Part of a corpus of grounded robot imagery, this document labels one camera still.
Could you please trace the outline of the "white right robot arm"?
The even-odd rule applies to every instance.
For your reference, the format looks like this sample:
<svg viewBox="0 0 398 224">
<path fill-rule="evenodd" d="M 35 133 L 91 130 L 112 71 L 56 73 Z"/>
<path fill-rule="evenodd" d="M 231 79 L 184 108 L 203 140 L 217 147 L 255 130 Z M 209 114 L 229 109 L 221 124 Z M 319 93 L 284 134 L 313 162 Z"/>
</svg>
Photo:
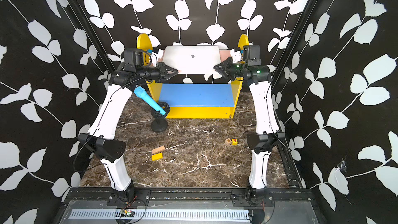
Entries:
<svg viewBox="0 0 398 224">
<path fill-rule="evenodd" d="M 214 66 L 223 78 L 235 80 L 243 78 L 250 89 L 256 113 L 256 133 L 247 134 L 251 150 L 251 171 L 248 178 L 253 197 L 264 196 L 267 188 L 266 171 L 268 159 L 277 142 L 285 138 L 280 130 L 272 102 L 272 76 L 268 66 L 261 64 L 260 46 L 245 45 L 241 51 L 243 60 L 233 62 L 228 57 Z"/>
</svg>

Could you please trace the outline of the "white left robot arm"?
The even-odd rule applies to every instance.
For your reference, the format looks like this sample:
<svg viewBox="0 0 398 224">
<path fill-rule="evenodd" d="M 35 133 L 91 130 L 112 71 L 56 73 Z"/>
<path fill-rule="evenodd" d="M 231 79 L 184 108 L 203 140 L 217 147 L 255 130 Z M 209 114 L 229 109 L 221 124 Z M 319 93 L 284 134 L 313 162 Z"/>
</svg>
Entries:
<svg viewBox="0 0 398 224">
<path fill-rule="evenodd" d="M 147 50 L 130 48 L 123 53 L 124 61 L 112 73 L 102 108 L 87 133 L 81 133 L 78 140 L 83 147 L 94 153 L 104 165 L 112 189 L 124 194 L 130 193 L 132 180 L 124 164 L 125 143 L 115 140 L 116 127 L 123 109 L 134 94 L 152 108 L 154 132 L 167 128 L 166 117 L 170 107 L 166 102 L 156 102 L 143 88 L 148 83 L 163 83 L 176 76 L 178 70 L 160 62 L 157 48 Z"/>
</svg>

